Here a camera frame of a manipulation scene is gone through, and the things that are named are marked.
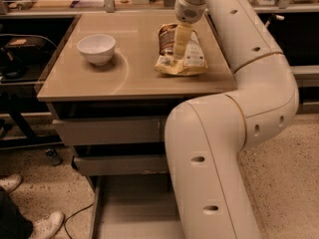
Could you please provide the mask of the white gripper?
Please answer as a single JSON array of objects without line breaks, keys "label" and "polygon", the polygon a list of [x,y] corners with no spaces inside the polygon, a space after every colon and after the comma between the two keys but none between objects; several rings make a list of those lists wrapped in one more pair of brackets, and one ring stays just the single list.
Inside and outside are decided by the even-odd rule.
[{"label": "white gripper", "polygon": [[180,22],[174,30],[173,56],[182,59],[192,33],[192,26],[200,20],[206,8],[204,0],[175,0],[174,12]]}]

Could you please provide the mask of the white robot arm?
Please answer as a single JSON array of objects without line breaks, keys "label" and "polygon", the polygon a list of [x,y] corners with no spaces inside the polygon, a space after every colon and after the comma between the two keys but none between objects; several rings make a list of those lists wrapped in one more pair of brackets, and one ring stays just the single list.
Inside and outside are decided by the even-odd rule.
[{"label": "white robot arm", "polygon": [[208,14],[237,88],[181,103],[164,130],[166,159],[185,239],[262,239],[237,154],[283,131],[299,104],[282,50],[247,0],[176,0]]}]

